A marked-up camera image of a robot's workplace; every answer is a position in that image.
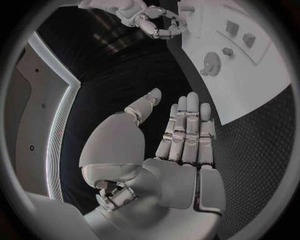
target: robotic hand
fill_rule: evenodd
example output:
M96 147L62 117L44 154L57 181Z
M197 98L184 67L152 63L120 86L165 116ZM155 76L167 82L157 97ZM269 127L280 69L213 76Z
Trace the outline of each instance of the robotic hand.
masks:
M99 216L134 239L146 240L207 240L220 225L226 199L221 175L213 168L216 134L210 105L203 103L199 111L195 92L180 97L155 157L144 161L145 139L138 126L160 100L155 88L108 117L82 150L83 178L100 189L100 206L87 216L100 236L108 231Z
M101 9L115 14L128 27L139 27L152 39L171 39L180 35L187 27L185 20L177 14L157 6L149 6L142 0L82 0L78 5L82 9ZM168 29L158 29L150 19L166 17L171 19Z

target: button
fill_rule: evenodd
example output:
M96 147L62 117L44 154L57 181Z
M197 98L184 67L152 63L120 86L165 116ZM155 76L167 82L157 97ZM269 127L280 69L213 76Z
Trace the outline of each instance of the button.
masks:
M232 21L227 21L226 32L230 33L232 36L238 34L240 26Z
M255 41L255 36L251 33L246 33L243 35L242 39L244 40L245 44L251 48Z

